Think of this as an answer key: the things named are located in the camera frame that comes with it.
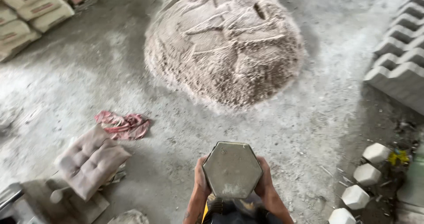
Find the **trowel marks in sand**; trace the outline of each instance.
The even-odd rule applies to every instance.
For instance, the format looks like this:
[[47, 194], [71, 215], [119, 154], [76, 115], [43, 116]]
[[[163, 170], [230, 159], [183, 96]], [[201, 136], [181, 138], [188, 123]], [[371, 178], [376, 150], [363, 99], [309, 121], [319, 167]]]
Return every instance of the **trowel marks in sand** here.
[[145, 58], [170, 87], [244, 109], [286, 86], [303, 51], [277, 0], [166, 0], [146, 32]]

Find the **white concrete block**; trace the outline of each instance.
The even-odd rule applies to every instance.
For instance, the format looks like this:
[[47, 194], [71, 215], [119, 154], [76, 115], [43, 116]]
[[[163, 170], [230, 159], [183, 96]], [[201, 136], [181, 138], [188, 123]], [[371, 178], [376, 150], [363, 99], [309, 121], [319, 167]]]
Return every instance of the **white concrete block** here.
[[363, 157], [366, 158], [369, 162], [375, 164], [382, 161], [385, 161], [390, 155], [390, 149], [386, 146], [374, 143], [373, 145], [368, 146], [364, 153]]
[[364, 208], [370, 200], [369, 195], [358, 185], [346, 188], [342, 195], [343, 202], [352, 210]]
[[330, 224], [355, 224], [356, 223], [355, 218], [345, 208], [339, 208], [334, 210], [331, 213], [331, 216], [328, 219], [328, 222], [330, 222]]
[[364, 164], [356, 168], [353, 178], [363, 186], [374, 185], [378, 183], [381, 172], [370, 164]]

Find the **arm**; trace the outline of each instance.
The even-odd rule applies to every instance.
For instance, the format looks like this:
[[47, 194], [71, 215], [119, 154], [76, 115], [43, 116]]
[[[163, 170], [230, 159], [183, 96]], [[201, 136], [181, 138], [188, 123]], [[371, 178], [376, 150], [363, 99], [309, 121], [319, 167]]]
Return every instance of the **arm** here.
[[183, 224], [201, 224], [206, 200], [211, 194], [211, 189], [203, 173], [202, 164], [206, 156], [197, 160], [194, 170], [194, 188], [188, 203], [187, 212], [184, 215]]
[[263, 174], [255, 187], [255, 193], [262, 199], [266, 210], [275, 215], [284, 224], [293, 224], [289, 211], [278, 196], [272, 184], [271, 169], [264, 157], [257, 157], [261, 164]]

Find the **hand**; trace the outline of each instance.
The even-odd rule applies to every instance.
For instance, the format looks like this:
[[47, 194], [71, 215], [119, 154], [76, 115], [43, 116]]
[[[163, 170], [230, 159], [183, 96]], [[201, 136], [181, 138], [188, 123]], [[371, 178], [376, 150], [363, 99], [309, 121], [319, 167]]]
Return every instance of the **hand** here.
[[206, 181], [205, 173], [203, 172], [203, 162], [205, 162], [208, 156], [205, 155], [197, 160], [196, 167], [194, 168], [194, 189], [198, 188], [202, 191], [206, 197], [211, 194], [211, 188], [209, 187], [208, 181]]
[[255, 193], [262, 198], [267, 191], [274, 190], [274, 186], [272, 184], [271, 169], [265, 158], [262, 156], [256, 156], [256, 158], [262, 167], [263, 174], [255, 187]]

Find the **person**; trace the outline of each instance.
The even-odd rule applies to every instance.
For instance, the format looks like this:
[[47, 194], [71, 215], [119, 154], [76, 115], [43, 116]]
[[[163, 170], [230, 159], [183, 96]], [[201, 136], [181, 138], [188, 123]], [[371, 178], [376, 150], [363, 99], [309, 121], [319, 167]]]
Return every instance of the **person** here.
[[255, 209], [253, 215], [244, 212], [239, 205], [235, 204], [235, 200], [224, 201], [219, 198], [211, 201], [210, 208], [204, 215], [206, 201], [211, 194], [202, 168], [206, 158], [207, 156], [204, 156], [197, 161], [194, 171], [194, 188], [183, 224], [294, 224], [289, 211], [273, 186], [269, 165], [261, 156], [257, 156], [257, 160], [263, 174], [254, 189], [261, 200], [261, 206]]

